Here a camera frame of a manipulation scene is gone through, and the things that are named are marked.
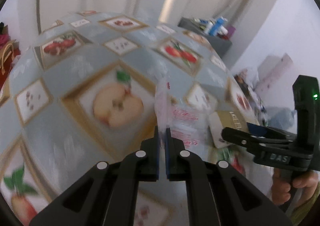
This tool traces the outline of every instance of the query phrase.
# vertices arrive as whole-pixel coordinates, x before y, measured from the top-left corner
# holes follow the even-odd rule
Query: tile pattern
[[[118,161],[112,148],[123,153],[126,145],[136,142],[131,146],[136,149],[142,139],[152,136],[148,129],[156,122],[155,87],[163,74],[172,100],[179,104],[201,110],[239,108],[245,117],[249,114],[221,59],[205,41],[186,30],[119,13],[81,11],[61,17],[59,24],[39,35],[6,82],[7,98],[0,105],[0,155],[23,134],[31,164],[59,194],[96,162]],[[93,113],[93,93],[108,82],[125,91],[120,97],[141,98],[144,110],[152,113],[134,138],[125,134],[130,129],[136,133],[132,124],[122,128],[124,142],[119,131],[106,127]],[[90,128],[94,125],[96,132],[88,130],[86,123]],[[212,138],[210,132],[207,135],[204,142],[191,142],[189,149],[210,161]],[[164,174],[164,157],[160,163]],[[140,188],[155,197],[139,195],[135,225],[177,225],[182,217],[184,225],[188,224],[187,209],[180,209],[186,199],[184,184],[167,184],[160,178]],[[159,214],[158,220],[152,214]]]

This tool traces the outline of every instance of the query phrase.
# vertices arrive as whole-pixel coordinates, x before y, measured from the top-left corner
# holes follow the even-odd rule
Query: blue bottle
[[[220,27],[223,26],[225,21],[226,20],[223,17],[218,18],[217,22],[215,23],[215,25],[211,28],[211,30],[209,32],[209,35],[216,36],[217,33],[219,32]]]

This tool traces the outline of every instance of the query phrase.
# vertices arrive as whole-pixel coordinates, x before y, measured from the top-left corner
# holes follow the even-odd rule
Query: red cloth
[[[0,34],[0,49],[10,40],[7,34]]]
[[[20,50],[17,48],[13,51],[13,55],[14,57],[17,56],[17,55],[20,55],[21,52]],[[11,56],[4,62],[4,70],[5,70],[5,73],[4,75],[2,75],[1,71],[0,71],[0,89],[2,88],[5,80],[7,79],[12,67],[11,67],[11,63],[12,63],[12,58]]]

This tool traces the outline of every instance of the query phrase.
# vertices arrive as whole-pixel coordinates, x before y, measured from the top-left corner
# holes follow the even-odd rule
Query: plastic bag
[[[271,118],[268,120],[268,126],[282,130],[288,130],[294,125],[294,116],[296,110],[290,108],[269,107],[268,114]]]
[[[179,103],[170,97],[170,84],[165,66],[158,64],[153,70],[153,76],[158,80],[155,94],[155,113],[158,131],[162,142],[165,139],[166,128],[170,127],[171,136],[181,139],[186,148],[197,146],[206,138],[206,114]]]
[[[256,67],[247,67],[241,70],[238,76],[251,88],[254,88],[259,82],[259,73]]]

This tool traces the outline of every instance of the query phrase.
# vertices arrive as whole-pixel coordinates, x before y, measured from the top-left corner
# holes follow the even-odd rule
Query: gold bag handle
[[[11,48],[10,48],[11,51],[7,54],[7,57],[4,58],[5,52],[7,51],[7,49],[8,49],[9,47],[11,47]],[[1,73],[2,73],[2,75],[5,74],[4,62],[7,60],[7,58],[9,57],[10,54],[11,54],[11,59],[14,60],[13,51],[14,51],[14,48],[13,48],[12,43],[7,44],[7,46],[4,48],[4,51],[3,51],[3,54],[2,54],[2,57],[1,57]]]

